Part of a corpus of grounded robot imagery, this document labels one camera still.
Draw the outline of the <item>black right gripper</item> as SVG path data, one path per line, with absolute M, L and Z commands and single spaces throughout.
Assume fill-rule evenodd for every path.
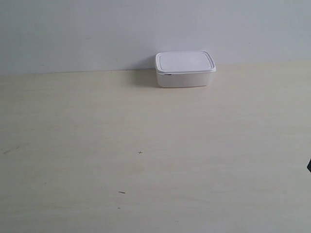
M 307 169 L 309 172 L 311 172 L 311 160 L 309 161 L 308 165 L 307 165 Z

